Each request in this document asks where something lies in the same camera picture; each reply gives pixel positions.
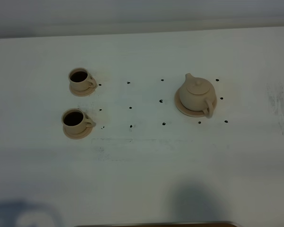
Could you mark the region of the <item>near beige teacup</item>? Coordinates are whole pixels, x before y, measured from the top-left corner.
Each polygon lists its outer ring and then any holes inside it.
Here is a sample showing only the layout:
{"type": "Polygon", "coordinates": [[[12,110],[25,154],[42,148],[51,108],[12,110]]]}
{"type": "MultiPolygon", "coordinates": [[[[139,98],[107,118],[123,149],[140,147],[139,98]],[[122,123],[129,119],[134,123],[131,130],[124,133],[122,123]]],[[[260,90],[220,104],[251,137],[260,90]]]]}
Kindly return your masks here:
{"type": "Polygon", "coordinates": [[[62,126],[63,125],[75,126],[83,124],[93,128],[96,126],[96,123],[80,109],[67,110],[66,112],[63,113],[61,121],[62,121],[62,126]]]}

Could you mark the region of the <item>beige teacup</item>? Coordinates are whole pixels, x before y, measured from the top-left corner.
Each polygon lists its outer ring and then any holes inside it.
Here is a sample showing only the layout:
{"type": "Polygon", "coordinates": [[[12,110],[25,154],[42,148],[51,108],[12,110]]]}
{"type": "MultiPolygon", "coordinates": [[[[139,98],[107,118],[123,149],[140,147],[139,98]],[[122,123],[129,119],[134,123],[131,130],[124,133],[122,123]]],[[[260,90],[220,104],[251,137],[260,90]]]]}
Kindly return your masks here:
{"type": "Polygon", "coordinates": [[[67,110],[66,112],[63,113],[61,121],[62,121],[62,126],[63,125],[75,126],[83,124],[93,128],[96,126],[96,123],[80,109],[67,110]]]}
{"type": "Polygon", "coordinates": [[[86,91],[97,86],[92,75],[85,68],[76,68],[69,73],[70,87],[78,92],[86,91]]]}

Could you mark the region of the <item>beige cup saucer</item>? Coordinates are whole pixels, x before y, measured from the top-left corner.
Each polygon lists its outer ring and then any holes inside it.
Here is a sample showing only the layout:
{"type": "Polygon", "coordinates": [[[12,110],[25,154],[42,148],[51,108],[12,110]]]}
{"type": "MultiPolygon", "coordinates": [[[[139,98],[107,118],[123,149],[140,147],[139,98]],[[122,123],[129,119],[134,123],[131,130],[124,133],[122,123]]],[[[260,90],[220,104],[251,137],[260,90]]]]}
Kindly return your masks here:
{"type": "Polygon", "coordinates": [[[96,88],[97,88],[96,82],[93,83],[89,81],[82,83],[70,82],[69,84],[70,92],[75,96],[88,96],[92,94],[96,88]]]}
{"type": "Polygon", "coordinates": [[[93,129],[93,127],[86,126],[85,124],[75,126],[63,125],[62,128],[65,136],[73,140],[80,140],[88,136],[93,129]]]}

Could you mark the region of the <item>near beige cup saucer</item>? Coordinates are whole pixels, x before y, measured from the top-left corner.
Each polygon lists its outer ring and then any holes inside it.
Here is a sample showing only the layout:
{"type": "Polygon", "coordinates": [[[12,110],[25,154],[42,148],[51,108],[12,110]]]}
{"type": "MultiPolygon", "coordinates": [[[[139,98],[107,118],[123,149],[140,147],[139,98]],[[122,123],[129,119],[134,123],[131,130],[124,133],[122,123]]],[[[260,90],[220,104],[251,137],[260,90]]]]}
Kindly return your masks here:
{"type": "Polygon", "coordinates": [[[65,136],[73,140],[80,140],[88,136],[93,129],[93,127],[86,126],[85,124],[75,126],[63,125],[62,128],[65,136]]]}

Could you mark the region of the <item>far beige teacup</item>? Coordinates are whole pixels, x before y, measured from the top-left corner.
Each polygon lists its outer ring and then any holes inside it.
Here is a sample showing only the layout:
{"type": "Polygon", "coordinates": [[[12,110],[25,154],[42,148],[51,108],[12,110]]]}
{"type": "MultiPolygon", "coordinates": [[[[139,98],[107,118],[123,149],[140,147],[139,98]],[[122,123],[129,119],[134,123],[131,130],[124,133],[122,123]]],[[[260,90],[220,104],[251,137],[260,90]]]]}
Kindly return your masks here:
{"type": "Polygon", "coordinates": [[[76,68],[69,73],[70,87],[78,92],[86,91],[97,86],[92,75],[85,68],[76,68]]]}

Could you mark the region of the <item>far beige cup saucer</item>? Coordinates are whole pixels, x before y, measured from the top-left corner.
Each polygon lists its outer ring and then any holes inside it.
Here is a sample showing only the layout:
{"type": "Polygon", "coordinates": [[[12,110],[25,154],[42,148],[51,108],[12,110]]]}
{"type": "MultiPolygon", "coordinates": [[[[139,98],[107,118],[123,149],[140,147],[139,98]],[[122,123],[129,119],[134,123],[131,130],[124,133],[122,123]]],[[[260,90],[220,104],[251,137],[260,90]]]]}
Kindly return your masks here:
{"type": "Polygon", "coordinates": [[[97,88],[96,82],[93,83],[89,81],[82,83],[70,82],[69,84],[70,92],[75,96],[88,96],[92,94],[96,88],[97,88]]]}

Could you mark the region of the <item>beige clay teapot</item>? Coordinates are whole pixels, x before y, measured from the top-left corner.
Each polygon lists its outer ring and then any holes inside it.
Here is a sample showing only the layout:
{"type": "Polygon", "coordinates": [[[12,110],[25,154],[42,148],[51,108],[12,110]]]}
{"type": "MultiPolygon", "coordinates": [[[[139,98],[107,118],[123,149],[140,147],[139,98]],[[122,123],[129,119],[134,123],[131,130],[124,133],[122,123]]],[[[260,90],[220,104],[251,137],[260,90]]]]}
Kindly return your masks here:
{"type": "Polygon", "coordinates": [[[211,82],[187,73],[184,83],[178,90],[184,107],[192,111],[203,111],[205,114],[208,113],[207,108],[209,108],[212,115],[213,102],[217,97],[211,82]]]}

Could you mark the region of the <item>beige teapot saucer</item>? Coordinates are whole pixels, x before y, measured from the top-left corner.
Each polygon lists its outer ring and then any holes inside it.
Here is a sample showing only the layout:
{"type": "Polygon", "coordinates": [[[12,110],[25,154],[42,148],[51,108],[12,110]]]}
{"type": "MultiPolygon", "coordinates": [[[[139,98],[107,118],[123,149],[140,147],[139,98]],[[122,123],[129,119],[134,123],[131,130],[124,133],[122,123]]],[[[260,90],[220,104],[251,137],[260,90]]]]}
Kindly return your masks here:
{"type": "Polygon", "coordinates": [[[194,117],[194,118],[199,118],[199,117],[206,117],[206,118],[211,118],[213,116],[213,113],[215,111],[215,108],[217,106],[217,98],[215,98],[214,102],[213,102],[213,107],[212,107],[212,111],[210,115],[210,109],[207,108],[208,113],[205,114],[203,111],[192,111],[187,109],[186,107],[183,106],[183,104],[180,101],[180,97],[179,97],[179,90],[176,91],[175,96],[174,96],[174,102],[175,102],[175,106],[177,107],[177,109],[183,113],[186,116],[189,117],[194,117]]]}

